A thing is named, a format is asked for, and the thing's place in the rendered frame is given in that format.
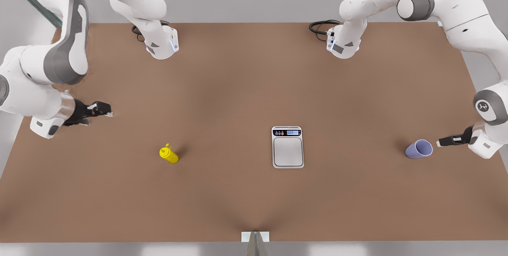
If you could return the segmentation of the silver kitchen scale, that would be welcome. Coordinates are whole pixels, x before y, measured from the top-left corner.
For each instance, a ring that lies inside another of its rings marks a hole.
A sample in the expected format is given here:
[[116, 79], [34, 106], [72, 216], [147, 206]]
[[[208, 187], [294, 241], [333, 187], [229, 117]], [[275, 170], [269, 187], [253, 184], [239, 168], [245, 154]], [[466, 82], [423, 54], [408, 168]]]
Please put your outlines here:
[[303, 168], [304, 148], [299, 126], [276, 126], [271, 129], [272, 164], [275, 168]]

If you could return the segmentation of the yellow sauce bottle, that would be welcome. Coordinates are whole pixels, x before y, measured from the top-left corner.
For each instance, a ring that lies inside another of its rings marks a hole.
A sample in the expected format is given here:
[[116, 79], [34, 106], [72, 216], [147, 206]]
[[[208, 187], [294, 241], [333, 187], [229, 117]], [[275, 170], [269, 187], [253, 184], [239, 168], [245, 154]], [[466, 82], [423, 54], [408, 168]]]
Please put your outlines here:
[[179, 161], [179, 156], [172, 151], [172, 147], [166, 144], [165, 147], [159, 150], [159, 156], [171, 164], [176, 164]]

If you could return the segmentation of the lavender cup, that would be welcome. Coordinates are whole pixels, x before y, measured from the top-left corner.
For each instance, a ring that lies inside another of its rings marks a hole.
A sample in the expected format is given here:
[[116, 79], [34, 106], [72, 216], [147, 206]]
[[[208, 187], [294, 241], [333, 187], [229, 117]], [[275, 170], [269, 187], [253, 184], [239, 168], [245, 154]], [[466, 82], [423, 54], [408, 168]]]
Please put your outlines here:
[[427, 157], [432, 153], [432, 144], [427, 140], [417, 140], [405, 149], [405, 156], [413, 159]]

